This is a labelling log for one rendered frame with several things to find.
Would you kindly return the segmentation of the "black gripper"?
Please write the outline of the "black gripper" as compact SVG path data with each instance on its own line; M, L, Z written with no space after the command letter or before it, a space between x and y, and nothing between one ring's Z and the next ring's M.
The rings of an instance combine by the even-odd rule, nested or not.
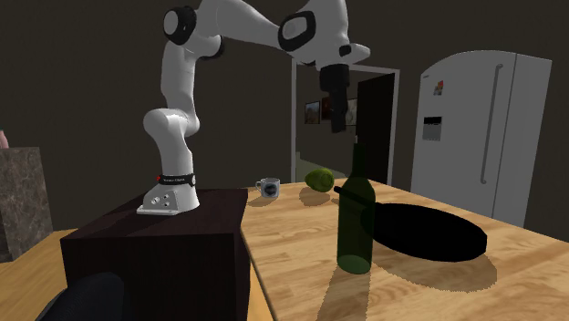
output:
M319 86L330 97L331 130L339 133L346 130L347 89L350 86L349 66L334 64L319 71Z

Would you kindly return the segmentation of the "white framed doorway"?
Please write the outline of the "white framed doorway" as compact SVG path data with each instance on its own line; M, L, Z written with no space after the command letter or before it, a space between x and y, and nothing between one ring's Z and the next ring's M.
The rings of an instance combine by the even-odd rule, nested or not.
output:
M291 169L290 169L290 181L292 183L296 182L296 80L297 80L297 67L302 66L302 63L294 58L291 59L291 120L290 120L290 130L291 130ZM358 72L367 73L377 73L377 74L393 74L394 75L394 93L392 101L392 112L391 112L391 132L390 132L390 143L389 143L389 155L388 155L388 176L387 185L393 185L393 164L394 164L394 149L395 149L395 134L397 126L397 111L398 111L398 90L400 81L400 70L395 68L386 67L372 67L364 66L359 64L354 64L350 66L351 70Z

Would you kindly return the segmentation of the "green avocado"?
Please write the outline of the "green avocado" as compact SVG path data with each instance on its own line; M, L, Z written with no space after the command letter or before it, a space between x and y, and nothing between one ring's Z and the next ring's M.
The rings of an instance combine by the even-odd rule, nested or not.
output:
M329 192L334 187L335 177L331 170L320 168L307 173L305 183L314 191Z

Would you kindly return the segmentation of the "white mug with dark print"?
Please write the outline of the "white mug with dark print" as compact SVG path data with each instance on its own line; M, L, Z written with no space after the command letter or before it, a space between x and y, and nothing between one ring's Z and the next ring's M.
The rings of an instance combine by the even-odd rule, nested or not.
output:
M280 191L280 180L276 178L263 178L255 183L255 188L265 198L277 198Z

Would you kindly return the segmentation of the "green glass bottle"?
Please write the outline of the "green glass bottle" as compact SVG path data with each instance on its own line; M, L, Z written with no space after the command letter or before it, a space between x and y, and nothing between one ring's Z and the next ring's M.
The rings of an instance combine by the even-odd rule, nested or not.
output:
M351 274L370 270L376 194L365 174L366 148L356 142L352 171L338 190L337 265Z

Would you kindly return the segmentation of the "white refrigerator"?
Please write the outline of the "white refrigerator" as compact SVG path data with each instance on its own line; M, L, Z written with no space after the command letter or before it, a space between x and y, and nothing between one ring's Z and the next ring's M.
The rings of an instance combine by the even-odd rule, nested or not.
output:
M411 192L523 226L552 62L498 50L420 79Z

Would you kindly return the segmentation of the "black frying pan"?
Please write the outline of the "black frying pan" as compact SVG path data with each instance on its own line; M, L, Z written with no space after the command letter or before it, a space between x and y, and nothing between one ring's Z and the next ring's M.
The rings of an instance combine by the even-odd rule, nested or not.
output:
M469 261L486 252L487 234L460 216L416 204L372 203L338 186L334 191L364 207L363 231L391 250L450 263Z

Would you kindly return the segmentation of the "dark robot stand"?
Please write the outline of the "dark robot stand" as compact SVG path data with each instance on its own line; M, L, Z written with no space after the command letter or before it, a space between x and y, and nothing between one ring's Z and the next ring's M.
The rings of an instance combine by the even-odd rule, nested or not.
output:
M111 272L129 321L247 321L250 257L245 189L205 189L174 216L138 214L137 197L61 238L67 283Z

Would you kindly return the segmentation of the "dark rounded chair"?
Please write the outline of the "dark rounded chair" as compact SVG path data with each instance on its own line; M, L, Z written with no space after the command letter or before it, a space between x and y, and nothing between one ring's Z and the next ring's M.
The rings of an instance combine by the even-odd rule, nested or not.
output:
M125 285L113 273L83 277L58 293L35 321L122 321Z

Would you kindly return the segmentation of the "brown stone counter block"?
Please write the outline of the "brown stone counter block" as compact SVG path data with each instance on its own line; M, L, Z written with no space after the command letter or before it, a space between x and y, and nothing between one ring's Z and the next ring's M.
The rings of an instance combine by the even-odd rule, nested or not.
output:
M52 232L40 149L1 149L0 264L16 260Z

